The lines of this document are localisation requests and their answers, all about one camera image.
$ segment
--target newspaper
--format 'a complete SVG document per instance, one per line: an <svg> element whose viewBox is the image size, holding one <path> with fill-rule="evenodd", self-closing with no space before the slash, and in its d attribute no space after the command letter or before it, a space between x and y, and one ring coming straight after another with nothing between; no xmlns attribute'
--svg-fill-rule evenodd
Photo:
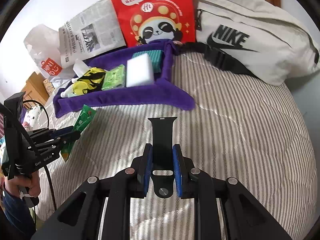
<svg viewBox="0 0 320 240"><path fill-rule="evenodd" d="M59 28L63 68L125 46L111 0L100 0Z"/></svg>

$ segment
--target green snack packet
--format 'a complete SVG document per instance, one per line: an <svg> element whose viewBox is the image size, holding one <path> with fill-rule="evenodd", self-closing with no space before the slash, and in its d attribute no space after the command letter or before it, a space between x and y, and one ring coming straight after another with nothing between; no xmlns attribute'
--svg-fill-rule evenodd
<svg viewBox="0 0 320 240"><path fill-rule="evenodd" d="M101 90L110 90L113 88L125 86L125 66L121 64L110 71L107 71Z"/></svg>
<svg viewBox="0 0 320 240"><path fill-rule="evenodd" d="M83 132L83 130L88 126L88 124L95 116L96 112L97 111L93 110L91 107L83 105L80 116L77 119L76 124L73 126L73 131ZM74 144L75 142L71 142L68 145L65 145L65 147L63 147L63 149L61 150L61 156L65 162L67 162L67 160L69 159Z"/></svg>

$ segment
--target teal sponge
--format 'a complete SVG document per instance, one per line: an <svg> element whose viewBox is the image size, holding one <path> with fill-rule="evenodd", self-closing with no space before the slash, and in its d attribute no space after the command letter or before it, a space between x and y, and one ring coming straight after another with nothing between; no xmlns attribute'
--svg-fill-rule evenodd
<svg viewBox="0 0 320 240"><path fill-rule="evenodd" d="M153 73L161 73L161 58L163 51L159 49L136 52L132 58L147 53L152 62Z"/></svg>

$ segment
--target bed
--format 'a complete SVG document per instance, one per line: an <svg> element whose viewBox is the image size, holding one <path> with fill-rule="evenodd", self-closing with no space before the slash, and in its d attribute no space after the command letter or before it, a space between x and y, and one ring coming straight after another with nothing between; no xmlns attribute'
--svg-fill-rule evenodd
<svg viewBox="0 0 320 240"><path fill-rule="evenodd" d="M202 54L176 56L172 82L196 101L184 111L167 105L97 107L92 123L76 142L70 159L48 165L57 206L83 181L114 176L152 143L148 117L177 116L173 143L212 177L236 177L275 217L292 239L301 239L313 219L317 173L313 147L303 118L286 87L274 87L245 75L214 68ZM50 128L73 125L79 116L56 119L49 98ZM46 116L38 119L46 127ZM47 177L39 172L42 192L36 213L53 213ZM193 239L193 201L153 194L131 201L131 239Z"/></svg>

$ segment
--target person's arm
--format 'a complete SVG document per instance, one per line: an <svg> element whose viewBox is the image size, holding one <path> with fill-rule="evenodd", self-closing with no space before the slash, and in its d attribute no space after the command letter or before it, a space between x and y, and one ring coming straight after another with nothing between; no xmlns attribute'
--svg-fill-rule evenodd
<svg viewBox="0 0 320 240"><path fill-rule="evenodd" d="M33 173L31 179L23 176L17 176L11 180L6 178L4 185L4 213L9 222L15 226L26 239L30 239L36 232L36 226L30 215L29 208L25 202L19 198L20 192L18 186L29 187L29 194L37 197L41 192L38 172Z"/></svg>

